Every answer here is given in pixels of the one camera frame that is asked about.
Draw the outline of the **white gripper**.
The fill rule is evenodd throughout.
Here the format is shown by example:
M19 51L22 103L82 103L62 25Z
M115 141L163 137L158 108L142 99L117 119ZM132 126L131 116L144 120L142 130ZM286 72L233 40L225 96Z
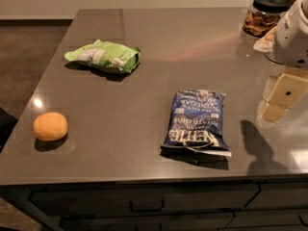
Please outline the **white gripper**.
M253 49L273 51L281 64L308 67L308 0L296 0L282 16L277 27L258 39ZM280 120L308 92L308 71L290 67L267 80L260 117L269 122Z

